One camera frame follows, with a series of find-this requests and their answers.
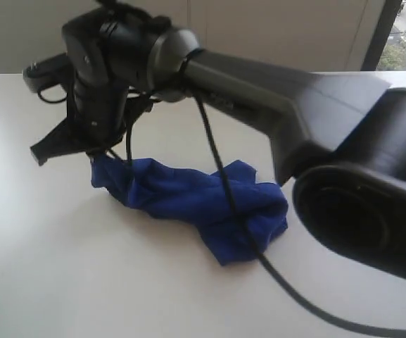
tree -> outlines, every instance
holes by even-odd
[[[406,68],[406,50],[398,44],[387,44],[379,59],[377,70],[403,70]]]

robotic arm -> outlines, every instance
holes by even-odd
[[[296,178],[293,202],[315,238],[406,278],[406,90],[216,54],[170,19],[112,2],[62,33],[67,54],[24,72],[33,92],[68,93],[67,118],[31,148],[40,165],[106,151],[130,135],[152,96],[176,102],[197,90],[269,137],[276,180]]]

table surface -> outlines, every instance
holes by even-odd
[[[406,87],[406,72],[376,76]],[[272,181],[267,138],[208,114],[224,163],[239,158]],[[43,104],[20,75],[0,75],[0,338],[363,337],[306,312],[259,263],[220,267],[192,226],[93,189],[86,156],[39,168],[29,146],[64,116],[63,104]],[[145,114],[133,153],[215,171],[191,100]],[[293,210],[288,223],[267,256],[301,294],[349,320],[406,328],[405,280],[330,252]]]

blue cloth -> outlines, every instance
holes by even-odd
[[[226,174],[239,213],[263,252],[287,229],[287,202],[278,185],[255,183],[256,171],[235,161]],[[123,161],[100,155],[91,165],[91,183],[105,187],[129,208],[154,218],[175,219],[195,225],[205,245],[221,265],[255,258],[227,203],[218,173],[173,169],[152,158]]]

white wall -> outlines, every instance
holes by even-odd
[[[384,0],[130,0],[190,25],[210,49],[305,70],[359,70]],[[0,73],[63,51],[92,0],[0,0]]]

